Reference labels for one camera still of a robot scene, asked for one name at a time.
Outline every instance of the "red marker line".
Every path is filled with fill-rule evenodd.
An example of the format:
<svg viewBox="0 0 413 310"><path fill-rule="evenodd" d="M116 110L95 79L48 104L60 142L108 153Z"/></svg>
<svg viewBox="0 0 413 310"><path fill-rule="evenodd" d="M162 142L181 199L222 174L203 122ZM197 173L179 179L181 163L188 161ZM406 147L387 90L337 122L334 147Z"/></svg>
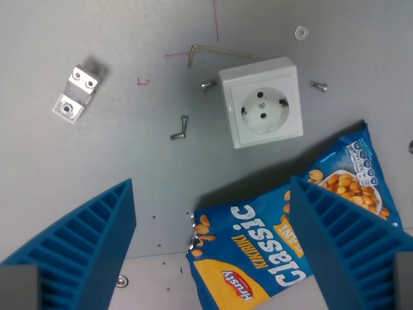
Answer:
<svg viewBox="0 0 413 310"><path fill-rule="evenodd" d="M219 42L219 33L218 33L218 20L217 20L217 7L214 0L214 15L215 15L215 29L217 32L217 41Z"/></svg>

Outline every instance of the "chips bag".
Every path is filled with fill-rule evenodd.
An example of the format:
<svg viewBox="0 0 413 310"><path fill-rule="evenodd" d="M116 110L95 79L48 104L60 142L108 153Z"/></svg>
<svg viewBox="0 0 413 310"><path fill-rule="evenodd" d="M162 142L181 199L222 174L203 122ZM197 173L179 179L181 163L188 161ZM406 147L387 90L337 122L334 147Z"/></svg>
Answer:
<svg viewBox="0 0 413 310"><path fill-rule="evenodd" d="M366 125L339 138L300 176L401 227ZM204 309L251 309L312 275L288 222L289 200L284 184L195 212L186 257Z"/></svg>

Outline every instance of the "white power outlet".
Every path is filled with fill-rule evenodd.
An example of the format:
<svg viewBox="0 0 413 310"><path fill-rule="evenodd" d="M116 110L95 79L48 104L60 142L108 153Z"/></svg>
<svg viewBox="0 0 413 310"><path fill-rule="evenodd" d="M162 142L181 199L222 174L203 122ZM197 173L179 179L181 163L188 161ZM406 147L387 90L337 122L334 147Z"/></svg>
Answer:
<svg viewBox="0 0 413 310"><path fill-rule="evenodd" d="M287 57L219 71L236 149L303 135L297 68Z"/></svg>

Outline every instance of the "bolt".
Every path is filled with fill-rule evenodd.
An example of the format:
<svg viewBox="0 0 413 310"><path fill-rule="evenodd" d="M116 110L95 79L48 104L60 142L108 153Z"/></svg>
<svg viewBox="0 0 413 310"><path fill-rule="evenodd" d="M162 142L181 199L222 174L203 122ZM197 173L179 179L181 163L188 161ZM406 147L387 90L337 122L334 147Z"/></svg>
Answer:
<svg viewBox="0 0 413 310"><path fill-rule="evenodd" d="M328 89L328 85L327 84L321 84L321 83L317 83L317 82L313 82L311 81L311 86L320 89L322 92L326 92Z"/></svg>
<svg viewBox="0 0 413 310"><path fill-rule="evenodd" d="M171 135L170 139L171 140L176 140L176 139L185 139L186 138L186 123L188 122L189 116L187 115L182 115L181 116L181 121L182 121L182 131Z"/></svg>
<svg viewBox="0 0 413 310"><path fill-rule="evenodd" d="M202 84L202 89L205 90L208 87L215 86L215 85L217 85L217 80L213 79L212 81L209 81L208 83Z"/></svg>

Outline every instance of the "peanuts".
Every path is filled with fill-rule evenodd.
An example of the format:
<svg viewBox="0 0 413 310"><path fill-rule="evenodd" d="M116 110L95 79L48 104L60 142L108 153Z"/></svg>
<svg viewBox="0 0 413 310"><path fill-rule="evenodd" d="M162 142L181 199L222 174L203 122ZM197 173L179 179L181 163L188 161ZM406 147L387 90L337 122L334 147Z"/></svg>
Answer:
<svg viewBox="0 0 413 310"><path fill-rule="evenodd" d="M200 240L208 240L208 241L215 240L216 238L217 238L217 237L212 236L212 235L210 235L210 236L200 236L200 237L199 237Z"/></svg>
<svg viewBox="0 0 413 310"><path fill-rule="evenodd" d="M363 195L365 195L365 196L370 196L370 197L374 197L374 194L371 194L371 193L369 193L369 192L363 192Z"/></svg>
<svg viewBox="0 0 413 310"><path fill-rule="evenodd" d="M346 198L346 199L350 199L353 196L354 194L352 192L344 192L343 194L341 194L341 197Z"/></svg>
<svg viewBox="0 0 413 310"><path fill-rule="evenodd" d="M380 213L384 216L389 216L390 215L390 212L385 207L381 208Z"/></svg>
<svg viewBox="0 0 413 310"><path fill-rule="evenodd" d="M198 256L201 256L203 254L203 251L196 249L196 250L193 250L191 253L195 257L198 257Z"/></svg>
<svg viewBox="0 0 413 310"><path fill-rule="evenodd" d="M360 189L360 183L352 181L352 183L350 184L350 190L354 191L356 189Z"/></svg>
<svg viewBox="0 0 413 310"><path fill-rule="evenodd" d="M329 190L330 192L336 192L336 189L337 189L337 183L334 183L327 187L327 190Z"/></svg>
<svg viewBox="0 0 413 310"><path fill-rule="evenodd" d="M209 220L206 215L201 215L201 218L199 220L203 225L210 227Z"/></svg>
<svg viewBox="0 0 413 310"><path fill-rule="evenodd" d="M195 232L197 234L207 234L209 232L209 228L210 227L210 222L207 218L206 215L201 215L201 217L199 218L199 221L201 222L201 224L196 225L195 227ZM202 247L204 245L204 241L212 241L215 240L217 237L213 236L213 235L209 235L209 236L199 236L198 240L199 242L196 244L196 247ZM195 249L192 252L192 255L194 255L195 257L201 256L203 254L203 251L199 250L199 249Z"/></svg>
<svg viewBox="0 0 413 310"><path fill-rule="evenodd" d="M358 204L358 205L363 205L363 204L364 204L364 200L363 200L362 197L360 197L360 196L350 197L349 200L350 200L351 202L354 202L354 203Z"/></svg>
<svg viewBox="0 0 413 310"><path fill-rule="evenodd" d="M334 183L337 182L337 181L338 181L338 174L335 174L335 175L331 176L331 178L329 178L329 179L327 180L327 183L328 183L329 185L332 185L332 184L334 184Z"/></svg>
<svg viewBox="0 0 413 310"><path fill-rule="evenodd" d="M199 224L196 226L195 231L197 234L207 234L209 232L209 228L203 224Z"/></svg>
<svg viewBox="0 0 413 310"><path fill-rule="evenodd" d="M289 203L284 206L284 213L290 213L290 204Z"/></svg>
<svg viewBox="0 0 413 310"><path fill-rule="evenodd" d="M376 212L377 212L376 207L373 206L373 205L369 205L369 206L368 206L368 210L369 210L370 212L372 212L372 213L376 213Z"/></svg>
<svg viewBox="0 0 413 310"><path fill-rule="evenodd" d="M374 194L374 189L370 186L362 186L360 188L363 192L369 192L371 194Z"/></svg>
<svg viewBox="0 0 413 310"><path fill-rule="evenodd" d="M350 173L342 175L333 174L328 179L323 180L323 173L320 170L312 170L310 171L310 179L308 181L340 195L374 214L377 213L377 205L380 204L380 201L376 198L375 189L371 186L360 186L360 181L357 178L353 178ZM287 204L284 206L284 213L289 212L290 205ZM388 210L384 207L381 209L380 214L385 218L389 216Z"/></svg>
<svg viewBox="0 0 413 310"><path fill-rule="evenodd" d="M343 186L338 187L336 190L336 194L338 195L344 194L345 192L347 192L347 189Z"/></svg>
<svg viewBox="0 0 413 310"><path fill-rule="evenodd" d="M338 186L343 186L343 187L348 187L351 184L351 179L350 178L345 178L342 180L338 181Z"/></svg>
<svg viewBox="0 0 413 310"><path fill-rule="evenodd" d="M319 181L323 179L323 173L320 170L310 171L310 178L314 181Z"/></svg>
<svg viewBox="0 0 413 310"><path fill-rule="evenodd" d="M364 203L366 205L373 205L374 201L370 196L366 196L366 195L361 195L362 199L364 200Z"/></svg>
<svg viewBox="0 0 413 310"><path fill-rule="evenodd" d="M341 180L344 180L344 179L350 179L350 181L351 181L351 175L349 175L348 173L344 173L338 178L338 181L341 181Z"/></svg>

